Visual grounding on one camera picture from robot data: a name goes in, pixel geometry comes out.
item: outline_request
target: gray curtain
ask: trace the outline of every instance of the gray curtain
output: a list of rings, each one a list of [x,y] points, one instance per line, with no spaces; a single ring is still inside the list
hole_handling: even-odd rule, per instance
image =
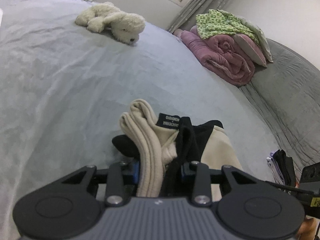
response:
[[[190,0],[187,5],[178,13],[168,27],[173,33],[176,29],[189,31],[196,25],[196,15],[206,13],[208,9],[221,9],[228,0]]]

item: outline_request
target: plush dog head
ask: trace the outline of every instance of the plush dog head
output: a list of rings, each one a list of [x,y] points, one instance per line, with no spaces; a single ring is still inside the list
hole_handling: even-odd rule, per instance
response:
[[[139,33],[143,32],[145,19],[135,13],[114,12],[105,17],[104,24],[109,24],[116,40],[126,44],[133,44],[139,40]]]

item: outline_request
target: green patterned fabric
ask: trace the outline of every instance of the green patterned fabric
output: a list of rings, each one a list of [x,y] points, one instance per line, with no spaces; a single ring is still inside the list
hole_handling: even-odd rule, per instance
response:
[[[196,22],[201,39],[208,39],[217,34],[234,35],[242,33],[259,45],[257,35],[248,27],[242,25],[237,16],[224,10],[209,9],[209,13],[198,14]]]

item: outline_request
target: plush dog ear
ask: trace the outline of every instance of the plush dog ear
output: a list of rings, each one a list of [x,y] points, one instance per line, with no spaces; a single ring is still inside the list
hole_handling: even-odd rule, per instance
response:
[[[103,20],[104,24],[109,24],[111,22],[116,22],[116,21],[120,21],[122,20],[122,18],[126,15],[125,12],[114,12],[111,13],[110,15],[108,15],[107,17],[105,17],[105,19]]]

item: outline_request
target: person's hand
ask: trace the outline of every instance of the person's hand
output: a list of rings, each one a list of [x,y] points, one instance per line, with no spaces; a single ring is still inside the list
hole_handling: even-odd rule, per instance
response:
[[[297,232],[297,239],[314,240],[316,235],[316,227],[317,221],[314,218],[305,218]]]

